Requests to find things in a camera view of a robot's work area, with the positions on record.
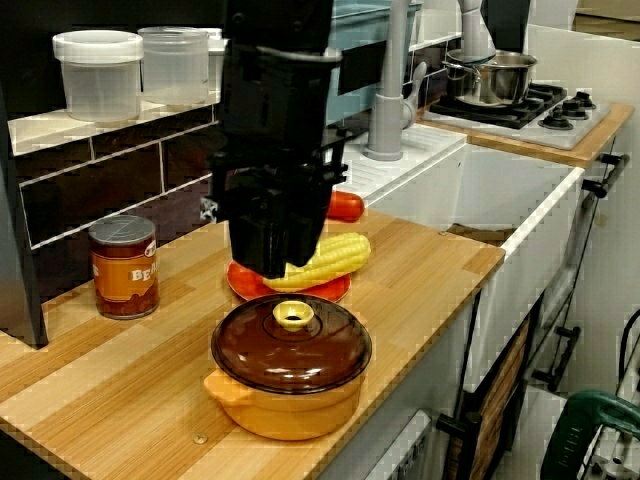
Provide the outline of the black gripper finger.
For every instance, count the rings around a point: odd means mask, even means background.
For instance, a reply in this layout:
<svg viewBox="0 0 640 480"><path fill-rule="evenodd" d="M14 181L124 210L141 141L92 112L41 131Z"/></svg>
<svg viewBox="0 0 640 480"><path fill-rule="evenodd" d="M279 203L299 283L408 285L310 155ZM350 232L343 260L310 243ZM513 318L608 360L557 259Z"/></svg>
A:
<svg viewBox="0 0 640 480"><path fill-rule="evenodd" d="M285 229L274 223L229 221L232 258L267 279L282 277L286 265Z"/></svg>
<svg viewBox="0 0 640 480"><path fill-rule="evenodd" d="M324 217L294 215L289 224L288 262L305 266L315 253L324 226Z"/></svg>

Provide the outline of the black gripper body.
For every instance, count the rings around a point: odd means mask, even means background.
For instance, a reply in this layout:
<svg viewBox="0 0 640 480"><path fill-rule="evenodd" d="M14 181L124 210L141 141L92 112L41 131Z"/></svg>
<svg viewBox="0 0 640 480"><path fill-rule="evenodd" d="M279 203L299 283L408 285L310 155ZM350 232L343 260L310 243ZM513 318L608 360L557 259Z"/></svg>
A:
<svg viewBox="0 0 640 480"><path fill-rule="evenodd" d="M340 51L229 47L224 56L221 148L207 160L202 216L213 222L321 223L343 169L323 160L332 72Z"/></svg>

